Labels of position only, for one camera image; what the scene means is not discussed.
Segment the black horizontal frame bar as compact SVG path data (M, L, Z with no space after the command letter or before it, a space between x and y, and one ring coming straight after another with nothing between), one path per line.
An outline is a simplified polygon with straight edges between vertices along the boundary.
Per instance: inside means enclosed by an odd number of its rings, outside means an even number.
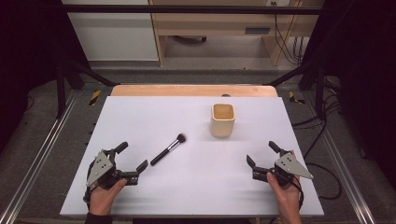
M140 5L62 5L76 13L179 13L179 14L276 14L320 15L322 7L237 7L237 6L140 6Z

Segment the wooden table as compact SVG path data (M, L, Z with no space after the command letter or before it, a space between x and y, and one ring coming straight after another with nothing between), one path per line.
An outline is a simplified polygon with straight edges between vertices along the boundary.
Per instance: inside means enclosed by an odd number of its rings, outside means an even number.
M118 85L111 96L224 96L277 97L276 89L263 85Z

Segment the yellow black tape marker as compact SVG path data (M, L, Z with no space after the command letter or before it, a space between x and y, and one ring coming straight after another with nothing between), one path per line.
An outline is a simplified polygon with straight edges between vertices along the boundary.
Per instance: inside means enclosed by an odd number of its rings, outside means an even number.
M289 91L289 99L290 99L290 102L300 104L300 105L305 105L305 100L296 99L293 91Z
M92 94L92 98L91 98L91 100L89 102L89 105L95 105L100 93L101 93L100 90L94 91L94 93Z

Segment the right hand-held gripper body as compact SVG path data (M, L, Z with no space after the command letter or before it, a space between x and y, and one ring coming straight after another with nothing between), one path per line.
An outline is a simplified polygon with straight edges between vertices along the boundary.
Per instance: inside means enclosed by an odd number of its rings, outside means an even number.
M251 162L252 178L267 182L267 174L272 174L277 183L284 187L292 182L295 176L313 179L313 175L300 164L290 152L283 153L278 160L275 161L272 168L262 168Z

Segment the black metal frame stand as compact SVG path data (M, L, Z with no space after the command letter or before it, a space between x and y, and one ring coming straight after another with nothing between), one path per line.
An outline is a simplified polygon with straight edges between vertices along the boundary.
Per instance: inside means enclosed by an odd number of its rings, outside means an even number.
M320 65L315 63L305 63L299 67L289 71L286 75L279 77L273 81L267 83L267 86L276 87L283 82L296 77L297 75L302 75L298 87L301 91L309 90L313 84L316 84L315 90L315 112L320 119L325 119L324 111L324 100L323 100L323 90L324 90L324 69Z
M85 74L100 83L108 86L117 86L116 82L113 82L99 74L93 72L88 66L84 66L80 63L70 60L62 60L56 68L56 83L57 83L57 97L58 97L58 113L57 119L59 119L66 110L66 99L65 99L65 87L64 81L67 80L73 90L81 90L84 86L83 80L80 77L80 73Z

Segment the dark curtain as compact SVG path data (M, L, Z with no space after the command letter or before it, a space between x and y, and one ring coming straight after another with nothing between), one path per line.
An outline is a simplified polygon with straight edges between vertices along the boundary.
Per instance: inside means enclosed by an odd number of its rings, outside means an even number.
M41 10L62 0L0 0L0 152L27 109L28 93L56 78L57 59L49 32L75 62L88 60L74 27L64 11Z
M323 7L305 58L334 31L320 65L340 79L352 129L396 189L396 0L324 0Z

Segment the black makeup brush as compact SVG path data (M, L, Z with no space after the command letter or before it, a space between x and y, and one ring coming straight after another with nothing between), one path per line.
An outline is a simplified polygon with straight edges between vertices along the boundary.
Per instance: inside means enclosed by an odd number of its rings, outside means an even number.
M177 136L177 139L173 141L166 149L164 149L159 155L157 155L151 162L150 165L154 166L157 164L161 159L163 159L171 150L173 150L178 145L184 143L186 141L186 136L183 133L180 133Z

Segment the light wooden desk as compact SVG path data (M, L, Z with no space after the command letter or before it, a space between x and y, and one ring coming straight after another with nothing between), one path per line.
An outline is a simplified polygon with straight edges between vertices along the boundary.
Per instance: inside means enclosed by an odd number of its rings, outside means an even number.
M322 7L325 0L148 0L152 6L239 6L239 7ZM262 38L273 65L288 52L286 43L294 36L307 39L317 23L316 15L179 14L154 13L156 35L245 35L246 27L270 27Z

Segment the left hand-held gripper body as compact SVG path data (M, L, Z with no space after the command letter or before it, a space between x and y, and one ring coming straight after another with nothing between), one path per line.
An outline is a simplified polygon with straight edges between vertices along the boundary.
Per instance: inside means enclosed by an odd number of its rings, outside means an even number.
M87 174L86 186L93 190L96 187L111 189L118 181L125 179L127 186L135 186L138 183L139 172L122 172L117 169L115 156L116 149L102 149L90 164Z

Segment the white cabinet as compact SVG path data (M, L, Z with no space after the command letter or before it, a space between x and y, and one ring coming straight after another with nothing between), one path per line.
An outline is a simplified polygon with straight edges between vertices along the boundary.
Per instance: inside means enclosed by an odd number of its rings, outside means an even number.
M149 13L69 13L90 62L158 61Z

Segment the person's left hand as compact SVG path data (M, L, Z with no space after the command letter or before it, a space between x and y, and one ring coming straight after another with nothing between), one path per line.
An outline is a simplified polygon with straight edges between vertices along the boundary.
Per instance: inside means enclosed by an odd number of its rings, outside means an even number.
M101 187L94 189L91 194L89 212L96 216L109 216L117 195L126 183L126 179L121 179L110 189Z

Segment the aluminium floor rail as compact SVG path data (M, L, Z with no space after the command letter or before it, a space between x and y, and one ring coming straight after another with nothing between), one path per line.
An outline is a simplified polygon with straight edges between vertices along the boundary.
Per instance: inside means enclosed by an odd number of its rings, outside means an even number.
M335 171L335 177L339 183L339 189L341 190L339 199L331 199L329 201L335 203L335 207L339 212L349 206L360 224L376 224L372 211L364 200L353 174L347 167L346 161L342 158L330 131L327 129L326 118L339 107L339 103L334 96L326 96L323 98L322 103L318 103L318 108L316 108L316 101L311 93L305 92L304 97L311 112L324 118L323 123L318 122L321 127L318 136L327 150L329 160L332 162L332 168Z
M78 95L78 91L71 91L69 94L64 112L54 121L44 143L41 145L41 148L38 150L35 159L30 165L27 173L24 175L22 182L17 188L11 201L8 203L6 209L0 215L0 224L13 224L16 220L23 204L26 201L26 198L28 197L35 181L37 180L37 177L42 170L42 167L44 166L49 154L52 151L53 146L55 145L56 140L70 115L70 112L75 105Z

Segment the beige square cup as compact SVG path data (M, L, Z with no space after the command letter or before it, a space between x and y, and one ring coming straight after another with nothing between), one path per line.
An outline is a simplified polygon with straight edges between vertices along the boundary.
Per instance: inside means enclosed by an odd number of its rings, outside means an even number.
M235 112L233 105L213 104L210 132L217 138L227 138L233 132Z

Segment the white table board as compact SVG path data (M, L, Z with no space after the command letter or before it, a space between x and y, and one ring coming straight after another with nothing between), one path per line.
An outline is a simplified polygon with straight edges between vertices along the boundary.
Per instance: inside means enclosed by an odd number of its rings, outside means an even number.
M230 137L210 133L211 107L223 102L235 110ZM122 142L118 169L134 170L151 161L179 134L186 142L156 165L136 186L124 188L112 213L120 217L266 217L277 213L276 198L264 182L253 179L247 164L265 168L277 154L269 142L301 152L283 100L279 97L127 97L106 98L92 138L64 201L61 213L81 217L90 163L103 148Z

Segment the person's right hand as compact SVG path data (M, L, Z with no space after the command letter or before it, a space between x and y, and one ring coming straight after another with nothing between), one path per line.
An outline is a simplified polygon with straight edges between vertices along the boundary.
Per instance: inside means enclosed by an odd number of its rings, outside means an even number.
M276 196L277 207L280 215L299 214L300 212L300 181L294 177L292 182L280 187L276 178L268 173L267 180Z

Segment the grey power strip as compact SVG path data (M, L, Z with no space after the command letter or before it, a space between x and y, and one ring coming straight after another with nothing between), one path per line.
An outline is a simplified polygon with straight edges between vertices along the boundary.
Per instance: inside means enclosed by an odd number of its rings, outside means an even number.
M246 27L245 35L268 35L271 32L270 27Z

